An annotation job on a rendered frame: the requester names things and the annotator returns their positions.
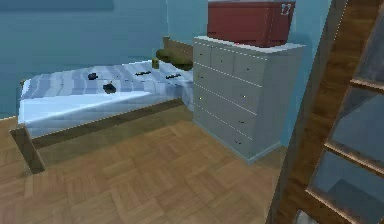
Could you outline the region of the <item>olive green pillow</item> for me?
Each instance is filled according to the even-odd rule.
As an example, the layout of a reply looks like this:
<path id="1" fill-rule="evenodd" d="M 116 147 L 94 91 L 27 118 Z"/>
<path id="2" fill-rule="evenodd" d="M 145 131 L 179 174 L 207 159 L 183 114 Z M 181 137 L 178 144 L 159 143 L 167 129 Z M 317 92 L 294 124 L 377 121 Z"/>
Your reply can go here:
<path id="1" fill-rule="evenodd" d="M 171 50 L 159 49 L 156 51 L 156 57 L 159 60 L 165 63 L 170 63 L 174 67 L 184 71 L 189 71 L 193 68 L 192 59 L 182 52 L 175 53 Z"/>

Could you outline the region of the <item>wooden door with glass panes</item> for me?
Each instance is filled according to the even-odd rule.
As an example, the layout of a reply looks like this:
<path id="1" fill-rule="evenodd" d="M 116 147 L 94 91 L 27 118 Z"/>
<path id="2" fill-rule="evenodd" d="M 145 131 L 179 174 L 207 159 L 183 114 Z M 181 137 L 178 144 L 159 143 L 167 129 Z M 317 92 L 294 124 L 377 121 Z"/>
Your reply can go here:
<path id="1" fill-rule="evenodd" d="M 265 224 L 384 224 L 384 0 L 332 0 Z"/>

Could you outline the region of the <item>white chest of drawers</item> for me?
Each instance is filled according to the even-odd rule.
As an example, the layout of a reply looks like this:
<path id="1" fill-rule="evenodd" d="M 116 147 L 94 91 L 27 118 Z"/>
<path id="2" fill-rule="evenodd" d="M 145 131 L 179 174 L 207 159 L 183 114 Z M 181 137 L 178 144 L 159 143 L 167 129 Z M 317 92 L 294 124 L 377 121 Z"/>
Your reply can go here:
<path id="1" fill-rule="evenodd" d="M 193 39 L 193 121 L 247 163 L 281 146 L 305 47 Z"/>

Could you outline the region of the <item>dark red box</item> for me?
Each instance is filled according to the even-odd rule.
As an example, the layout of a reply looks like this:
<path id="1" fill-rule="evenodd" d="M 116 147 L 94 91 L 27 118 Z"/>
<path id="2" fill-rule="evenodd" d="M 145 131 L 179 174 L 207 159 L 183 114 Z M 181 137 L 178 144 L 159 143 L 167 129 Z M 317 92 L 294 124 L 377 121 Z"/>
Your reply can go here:
<path id="1" fill-rule="evenodd" d="M 287 43 L 296 0 L 211 0 L 207 35 L 257 47 Z"/>

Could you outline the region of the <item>bed with pale blue bedding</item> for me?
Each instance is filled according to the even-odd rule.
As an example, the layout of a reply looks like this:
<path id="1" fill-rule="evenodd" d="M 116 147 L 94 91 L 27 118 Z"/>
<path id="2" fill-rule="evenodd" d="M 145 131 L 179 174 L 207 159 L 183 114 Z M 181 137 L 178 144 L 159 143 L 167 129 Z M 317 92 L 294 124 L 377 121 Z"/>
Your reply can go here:
<path id="1" fill-rule="evenodd" d="M 168 36 L 161 49 L 193 59 L 192 45 Z M 144 71 L 151 74 L 135 75 Z M 90 73 L 98 78 L 89 80 Z M 181 77 L 165 79 L 173 74 Z M 107 94 L 105 84 L 113 84 L 116 92 Z M 40 148 L 179 105 L 191 108 L 192 84 L 192 69 L 184 71 L 161 60 L 154 69 L 152 59 L 37 75 L 20 82 L 17 124 L 10 134 L 29 171 L 37 174 L 45 170 Z"/>

